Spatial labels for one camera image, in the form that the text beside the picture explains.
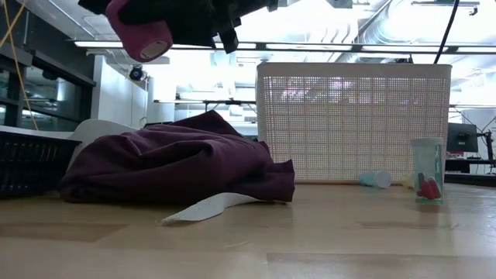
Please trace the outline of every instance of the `yellow cable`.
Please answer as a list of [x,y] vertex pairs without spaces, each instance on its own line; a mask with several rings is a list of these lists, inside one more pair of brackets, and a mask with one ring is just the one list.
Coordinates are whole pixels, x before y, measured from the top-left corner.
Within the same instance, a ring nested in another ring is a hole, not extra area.
[[[5,41],[7,40],[7,37],[12,34],[12,29],[14,28],[15,24],[17,23],[17,20],[19,19],[19,17],[22,15],[22,11],[24,10],[24,8],[26,7],[26,3],[28,2],[28,0],[24,0],[23,4],[21,5],[21,8],[19,9],[19,11],[17,12],[17,15],[15,15],[15,18],[14,20],[12,20],[12,24],[10,25],[10,27],[7,29],[7,33],[3,36],[2,38],[2,41],[0,41],[0,47],[3,47],[3,44],[5,43]],[[5,8],[7,7],[7,0],[4,1],[4,6]]]
[[38,131],[39,130],[38,125],[36,124],[36,120],[34,119],[33,111],[31,110],[31,105],[29,104],[28,95],[26,94],[26,89],[24,88],[24,82],[22,82],[21,69],[19,67],[19,61],[17,59],[17,53],[15,52],[16,47],[14,46],[14,38],[12,37],[12,27],[16,24],[16,21],[14,19],[14,21],[12,21],[12,25],[10,24],[10,22],[9,22],[9,9],[7,8],[7,3],[4,3],[3,7],[4,7],[4,12],[5,12],[5,19],[7,21],[7,27],[9,28],[9,31],[7,31],[6,36],[9,36],[10,43],[12,45],[12,52],[14,53],[15,68],[17,70],[17,76],[19,77],[19,83],[21,84],[22,94],[24,95],[24,99],[26,100],[26,106],[28,107],[29,114],[31,115],[31,120],[33,121],[34,128],[36,129],[36,131]]

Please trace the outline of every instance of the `maroon cloth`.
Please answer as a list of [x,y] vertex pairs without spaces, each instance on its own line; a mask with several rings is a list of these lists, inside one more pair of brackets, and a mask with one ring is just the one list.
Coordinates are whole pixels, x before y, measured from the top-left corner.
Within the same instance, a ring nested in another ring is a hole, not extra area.
[[67,202],[191,205],[223,192],[290,202],[291,161],[243,138],[217,112],[103,136],[84,148],[60,183]]

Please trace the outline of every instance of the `clear plastic cup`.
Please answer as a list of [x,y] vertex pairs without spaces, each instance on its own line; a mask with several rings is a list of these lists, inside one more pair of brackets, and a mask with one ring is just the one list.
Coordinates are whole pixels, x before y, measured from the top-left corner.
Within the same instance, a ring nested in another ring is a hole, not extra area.
[[415,200],[443,203],[443,139],[412,139]]

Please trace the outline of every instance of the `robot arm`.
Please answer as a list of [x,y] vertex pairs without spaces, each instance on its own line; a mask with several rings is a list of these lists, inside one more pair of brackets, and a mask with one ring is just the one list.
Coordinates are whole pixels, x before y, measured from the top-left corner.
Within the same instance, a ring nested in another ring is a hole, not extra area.
[[[80,0],[79,5],[105,14],[110,2],[122,0]],[[129,0],[119,10],[125,25],[165,21],[172,40],[177,44],[215,47],[213,37],[219,34],[224,49],[237,49],[237,26],[240,18],[263,7],[277,9],[278,0]]]

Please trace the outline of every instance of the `desk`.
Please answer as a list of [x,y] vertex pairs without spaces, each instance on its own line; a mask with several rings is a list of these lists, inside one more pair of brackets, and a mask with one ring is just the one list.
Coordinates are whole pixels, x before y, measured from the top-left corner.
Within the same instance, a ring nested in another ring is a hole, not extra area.
[[492,160],[471,160],[471,159],[446,159],[446,171],[460,171],[463,174],[470,173],[470,165],[485,164],[492,165]]
[[156,227],[180,208],[0,201],[0,278],[494,278],[496,191],[299,185],[294,202]]

